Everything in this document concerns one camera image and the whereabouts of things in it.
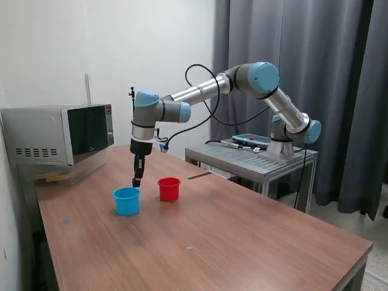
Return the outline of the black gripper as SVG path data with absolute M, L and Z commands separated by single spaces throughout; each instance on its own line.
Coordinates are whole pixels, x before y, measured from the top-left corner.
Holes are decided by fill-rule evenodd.
M 151 154 L 153 144 L 151 142 L 142 142 L 131 139 L 130 151 L 135 155 L 134 159 L 134 177 L 132 178 L 132 186 L 139 187 L 144 174 L 145 157 Z

